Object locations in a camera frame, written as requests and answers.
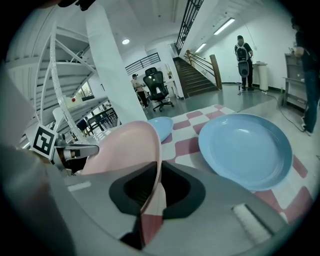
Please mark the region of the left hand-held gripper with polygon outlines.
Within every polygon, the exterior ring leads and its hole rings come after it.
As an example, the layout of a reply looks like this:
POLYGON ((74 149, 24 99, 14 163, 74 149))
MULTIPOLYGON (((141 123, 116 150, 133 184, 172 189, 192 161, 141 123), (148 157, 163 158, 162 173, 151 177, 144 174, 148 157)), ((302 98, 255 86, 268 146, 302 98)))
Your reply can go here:
POLYGON ((97 145, 71 144, 67 145, 64 134, 38 124, 30 149, 55 165, 66 176, 72 176, 85 167, 88 157, 97 155, 97 145))

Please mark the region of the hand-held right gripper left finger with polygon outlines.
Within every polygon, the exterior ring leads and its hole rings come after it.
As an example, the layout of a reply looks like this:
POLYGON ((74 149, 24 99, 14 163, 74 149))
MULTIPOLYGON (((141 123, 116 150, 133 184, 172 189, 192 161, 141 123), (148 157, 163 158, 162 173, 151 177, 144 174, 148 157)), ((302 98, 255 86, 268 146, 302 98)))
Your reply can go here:
POLYGON ((63 208, 77 256, 157 256, 142 249, 138 202, 144 200, 140 183, 148 188, 156 162, 123 169, 64 178, 63 208))

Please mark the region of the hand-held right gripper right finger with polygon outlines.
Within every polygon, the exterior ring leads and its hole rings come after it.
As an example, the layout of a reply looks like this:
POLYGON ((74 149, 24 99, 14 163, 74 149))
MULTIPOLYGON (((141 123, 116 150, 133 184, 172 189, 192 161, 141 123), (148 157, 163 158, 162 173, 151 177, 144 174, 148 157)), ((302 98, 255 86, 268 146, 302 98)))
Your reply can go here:
POLYGON ((289 236, 290 225, 267 203, 219 175, 164 163, 188 180, 190 191, 165 216, 146 252, 156 256, 270 256, 289 236))

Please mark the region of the pink big plate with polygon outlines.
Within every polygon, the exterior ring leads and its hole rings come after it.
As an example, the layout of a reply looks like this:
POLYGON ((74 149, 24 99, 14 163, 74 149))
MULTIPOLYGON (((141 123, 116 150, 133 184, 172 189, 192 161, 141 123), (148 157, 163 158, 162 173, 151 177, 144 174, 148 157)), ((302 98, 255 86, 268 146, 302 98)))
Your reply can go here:
POLYGON ((156 176, 150 195, 141 207, 141 215, 162 216, 167 207, 161 184, 162 145, 156 129, 146 121, 123 124, 99 144, 99 152, 87 158, 83 175, 115 171, 139 164, 156 162, 156 176))

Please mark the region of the person's left forearm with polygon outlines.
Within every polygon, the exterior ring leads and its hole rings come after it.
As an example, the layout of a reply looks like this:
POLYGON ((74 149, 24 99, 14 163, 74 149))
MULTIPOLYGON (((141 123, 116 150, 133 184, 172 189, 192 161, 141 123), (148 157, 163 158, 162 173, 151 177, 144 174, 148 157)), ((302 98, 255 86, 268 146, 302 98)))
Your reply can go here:
POLYGON ((46 157, 38 154, 37 152, 34 152, 34 151, 32 151, 32 150, 29 150, 28 153, 29 153, 29 154, 33 157, 33 159, 34 159, 37 163, 39 163, 41 166, 44 166, 44 167, 46 167, 46 168, 53 166, 52 162, 51 162, 48 158, 46 158, 46 157))

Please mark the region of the white square pillar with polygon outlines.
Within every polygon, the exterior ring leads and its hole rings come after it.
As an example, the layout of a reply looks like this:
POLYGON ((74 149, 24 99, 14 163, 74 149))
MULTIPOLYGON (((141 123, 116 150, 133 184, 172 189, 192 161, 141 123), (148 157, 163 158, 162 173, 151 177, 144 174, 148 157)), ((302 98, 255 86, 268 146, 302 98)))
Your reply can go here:
POLYGON ((95 1, 84 13, 97 74, 119 121, 123 125, 146 121, 147 117, 124 67, 105 9, 95 1))

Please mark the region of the red white checkered tablecloth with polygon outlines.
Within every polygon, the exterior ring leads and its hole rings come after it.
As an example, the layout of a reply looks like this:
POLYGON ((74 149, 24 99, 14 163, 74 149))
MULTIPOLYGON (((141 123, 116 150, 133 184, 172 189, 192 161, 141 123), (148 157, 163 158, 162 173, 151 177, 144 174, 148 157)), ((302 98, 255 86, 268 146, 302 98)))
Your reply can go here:
MULTIPOLYGON (((270 113, 263 104, 246 109, 244 113, 259 115, 278 126, 289 139, 293 150, 293 163, 286 179, 272 189, 253 191, 260 202, 265 202, 287 223, 303 217, 320 192, 320 126, 315 135, 299 132, 293 124, 300 123, 300 115, 289 109, 273 106, 270 113)), ((233 113, 233 110, 213 105, 173 117, 173 130, 162 143, 164 160, 182 164, 202 172, 210 167, 200 153, 198 137, 201 128, 211 119, 233 113)))

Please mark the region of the white metal shelving rack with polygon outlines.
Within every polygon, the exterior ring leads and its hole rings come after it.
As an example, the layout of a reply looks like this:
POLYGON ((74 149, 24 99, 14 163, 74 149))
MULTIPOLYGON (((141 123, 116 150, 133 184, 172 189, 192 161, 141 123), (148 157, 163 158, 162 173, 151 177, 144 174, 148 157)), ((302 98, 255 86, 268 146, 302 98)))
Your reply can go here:
POLYGON ((70 136, 72 123, 92 123, 94 110, 108 97, 83 94, 84 86, 94 88, 98 75, 90 50, 83 32, 60 25, 50 15, 34 14, 13 37, 5 65, 34 110, 27 140, 38 124, 70 136))

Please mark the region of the black office chair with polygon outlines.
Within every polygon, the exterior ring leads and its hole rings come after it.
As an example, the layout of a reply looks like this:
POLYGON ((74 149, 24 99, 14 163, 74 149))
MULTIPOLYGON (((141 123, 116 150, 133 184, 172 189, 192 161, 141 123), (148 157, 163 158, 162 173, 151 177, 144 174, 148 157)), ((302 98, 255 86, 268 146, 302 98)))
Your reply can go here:
POLYGON ((147 69, 143 82, 149 89, 150 99, 159 103, 152 109, 154 112, 156 109, 159 109, 159 111, 162 112, 165 105, 174 107, 174 104, 171 101, 165 102, 166 97, 169 95, 169 91, 164 83, 164 76, 161 71, 157 70, 155 67, 147 69))

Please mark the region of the black metal railing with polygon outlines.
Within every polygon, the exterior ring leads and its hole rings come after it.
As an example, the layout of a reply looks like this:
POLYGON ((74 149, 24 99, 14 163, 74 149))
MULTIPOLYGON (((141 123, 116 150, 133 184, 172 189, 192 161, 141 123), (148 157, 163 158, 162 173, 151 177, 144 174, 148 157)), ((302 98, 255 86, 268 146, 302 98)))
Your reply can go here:
POLYGON ((134 72, 142 70, 143 68, 148 67, 152 64, 158 63, 160 61, 161 59, 159 57, 159 54, 156 52, 126 66, 125 70, 129 75, 131 75, 134 72))
POLYGON ((174 43, 176 52, 180 54, 196 16, 204 0, 187 0, 186 8, 179 29, 177 41, 174 43))

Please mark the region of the white small desk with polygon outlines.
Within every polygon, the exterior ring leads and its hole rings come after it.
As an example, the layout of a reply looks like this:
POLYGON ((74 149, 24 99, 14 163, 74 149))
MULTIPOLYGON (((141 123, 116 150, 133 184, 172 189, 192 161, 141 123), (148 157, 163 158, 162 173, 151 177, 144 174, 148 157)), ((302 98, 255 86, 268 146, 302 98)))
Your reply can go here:
POLYGON ((175 84, 174 80, 171 79, 171 80, 165 81, 164 86, 168 90, 168 97, 169 98, 179 99, 179 95, 178 95, 176 84, 175 84))

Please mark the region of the white tall bin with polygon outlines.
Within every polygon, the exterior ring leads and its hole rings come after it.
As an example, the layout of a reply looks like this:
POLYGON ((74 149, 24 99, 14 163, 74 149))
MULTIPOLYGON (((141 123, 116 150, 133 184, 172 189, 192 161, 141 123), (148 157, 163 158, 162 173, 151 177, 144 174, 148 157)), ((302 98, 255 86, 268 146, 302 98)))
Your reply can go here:
POLYGON ((267 63, 257 62, 253 64, 253 83, 258 85, 261 91, 269 90, 267 63))

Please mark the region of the grey oval hanging case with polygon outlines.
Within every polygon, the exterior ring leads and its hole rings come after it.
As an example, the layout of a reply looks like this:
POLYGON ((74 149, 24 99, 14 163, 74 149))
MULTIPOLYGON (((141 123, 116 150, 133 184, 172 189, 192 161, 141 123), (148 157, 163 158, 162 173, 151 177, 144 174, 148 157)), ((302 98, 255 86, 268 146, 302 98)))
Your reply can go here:
POLYGON ((249 63, 246 60, 238 62, 238 72, 242 78, 248 77, 250 73, 249 63))

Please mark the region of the black backpack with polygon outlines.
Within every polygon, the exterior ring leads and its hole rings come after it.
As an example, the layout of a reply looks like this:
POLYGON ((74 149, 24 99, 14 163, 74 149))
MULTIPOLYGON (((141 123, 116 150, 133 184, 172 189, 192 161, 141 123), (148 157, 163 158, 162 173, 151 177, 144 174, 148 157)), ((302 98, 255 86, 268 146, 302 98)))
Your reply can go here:
POLYGON ((238 62, 246 62, 249 59, 249 53, 244 46, 236 45, 235 51, 238 62))

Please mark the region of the grey hutch desk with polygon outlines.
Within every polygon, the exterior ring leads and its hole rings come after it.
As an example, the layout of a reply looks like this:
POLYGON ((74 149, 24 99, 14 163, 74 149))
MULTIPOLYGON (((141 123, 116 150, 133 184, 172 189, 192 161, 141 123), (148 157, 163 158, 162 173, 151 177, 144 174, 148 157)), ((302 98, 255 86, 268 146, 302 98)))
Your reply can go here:
POLYGON ((283 106, 288 103, 297 108, 305 109, 307 105, 305 77, 301 60, 291 54, 285 54, 286 77, 283 106))

